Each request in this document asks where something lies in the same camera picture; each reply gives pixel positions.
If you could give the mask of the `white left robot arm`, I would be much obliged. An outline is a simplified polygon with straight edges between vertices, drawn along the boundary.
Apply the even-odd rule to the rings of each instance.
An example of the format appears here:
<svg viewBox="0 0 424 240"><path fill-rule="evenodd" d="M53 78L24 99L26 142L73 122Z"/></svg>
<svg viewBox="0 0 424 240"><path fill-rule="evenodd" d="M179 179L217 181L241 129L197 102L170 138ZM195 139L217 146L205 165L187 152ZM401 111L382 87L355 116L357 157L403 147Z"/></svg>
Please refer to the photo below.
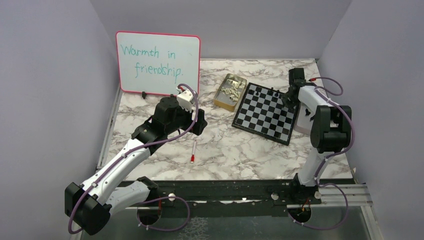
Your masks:
<svg viewBox="0 0 424 240"><path fill-rule="evenodd" d="M66 187L68 232L95 235L113 214L134 204L149 206L162 200L181 200L174 195L159 196L158 185L145 176L126 187L118 185L165 143L187 133L199 136L207 124L196 94L185 91L163 97L154 114L134 130L118 155L83 183L72 182Z"/></svg>

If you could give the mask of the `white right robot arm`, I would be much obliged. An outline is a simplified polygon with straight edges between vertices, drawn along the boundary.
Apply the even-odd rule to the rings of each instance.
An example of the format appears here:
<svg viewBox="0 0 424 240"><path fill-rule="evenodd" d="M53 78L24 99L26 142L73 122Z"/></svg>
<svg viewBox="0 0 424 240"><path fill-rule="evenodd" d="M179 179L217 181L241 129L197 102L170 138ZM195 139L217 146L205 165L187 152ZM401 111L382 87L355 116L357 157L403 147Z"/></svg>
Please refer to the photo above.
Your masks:
<svg viewBox="0 0 424 240"><path fill-rule="evenodd" d="M312 149L305 164L289 184L288 196L295 204L311 201L318 191L321 175L329 161L345 153L354 141L352 109L339 105L326 97L317 86L315 78L306 79L303 68L288 71L289 87L280 96L282 103L290 110L304 105L308 110L298 119L311 122L310 142Z"/></svg>

